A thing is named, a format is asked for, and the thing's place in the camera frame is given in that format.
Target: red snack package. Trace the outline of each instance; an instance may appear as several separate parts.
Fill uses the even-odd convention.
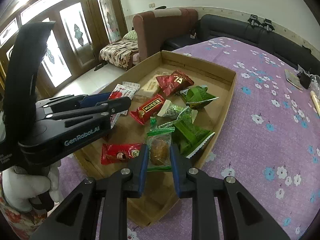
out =
[[[173,71],[170,76],[157,76],[156,79],[167,97],[195,84],[185,73],[179,70]]]
[[[156,94],[149,101],[145,102],[142,106],[138,107],[136,111],[131,111],[130,115],[140,124],[145,125],[146,121],[150,119],[154,113],[160,111],[164,104],[164,98]]]
[[[102,144],[101,164],[127,162],[139,155],[142,143],[138,144]]]

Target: pillow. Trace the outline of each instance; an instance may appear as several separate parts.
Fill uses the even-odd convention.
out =
[[[134,41],[138,39],[137,33],[135,30],[129,31],[125,36],[123,36],[124,39]]]

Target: screw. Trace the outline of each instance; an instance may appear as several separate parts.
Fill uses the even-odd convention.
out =
[[[190,168],[189,171],[188,171],[190,174],[192,175],[196,175],[198,173],[198,169],[196,168]]]
[[[93,181],[94,181],[94,178],[92,178],[92,177],[87,177],[84,179],[85,184],[91,184]]]
[[[129,173],[130,173],[130,169],[128,169],[128,168],[124,168],[124,169],[121,170],[121,174],[122,175],[127,175]]]
[[[235,179],[235,177],[228,176],[228,177],[226,178],[226,181],[227,181],[228,183],[235,183],[235,182],[236,182],[236,179]]]

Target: patterned blanket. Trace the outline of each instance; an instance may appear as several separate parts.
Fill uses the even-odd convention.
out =
[[[138,41],[122,39],[108,44],[100,50],[99,58],[109,61],[117,67],[127,68],[130,65],[132,55],[138,52]]]

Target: brown armchair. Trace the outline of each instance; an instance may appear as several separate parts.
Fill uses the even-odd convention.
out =
[[[133,27],[138,36],[140,61],[160,51],[163,42],[187,34],[198,20],[194,9],[159,9],[138,13]]]

